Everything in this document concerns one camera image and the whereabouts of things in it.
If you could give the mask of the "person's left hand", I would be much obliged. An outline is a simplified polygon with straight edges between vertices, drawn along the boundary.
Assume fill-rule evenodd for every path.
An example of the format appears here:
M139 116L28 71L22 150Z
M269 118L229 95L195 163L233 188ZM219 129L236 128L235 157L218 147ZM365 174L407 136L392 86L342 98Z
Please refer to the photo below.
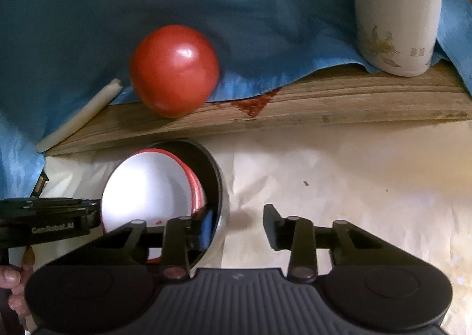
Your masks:
M34 273L34 265L35 252L29 247L22 257L22 266L20 268L15 268L11 265L1 267L1 288L10 290L11 295L7 299L8 306L20 317L30 315L25 299L25 288L26 283Z

